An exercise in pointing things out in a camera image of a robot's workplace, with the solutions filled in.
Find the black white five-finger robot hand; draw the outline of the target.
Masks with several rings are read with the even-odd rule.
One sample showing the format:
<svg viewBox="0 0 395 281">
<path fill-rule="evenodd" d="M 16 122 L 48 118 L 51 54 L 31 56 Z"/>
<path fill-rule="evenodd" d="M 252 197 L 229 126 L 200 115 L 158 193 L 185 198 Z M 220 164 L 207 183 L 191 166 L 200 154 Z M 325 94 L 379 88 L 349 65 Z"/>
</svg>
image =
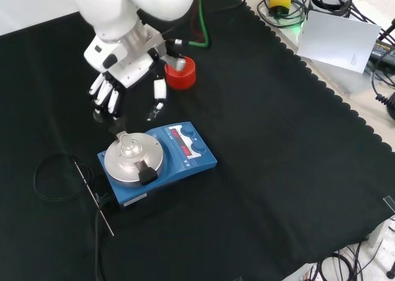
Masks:
<svg viewBox="0 0 395 281">
<path fill-rule="evenodd" d="M 168 55 L 161 33 L 142 23 L 112 40 L 108 40 L 105 33 L 95 33 L 84 58 L 99 72 L 88 90 L 98 122 L 108 116 L 119 118 L 125 90 L 137 84 L 159 61 L 173 59 Z"/>
</svg>

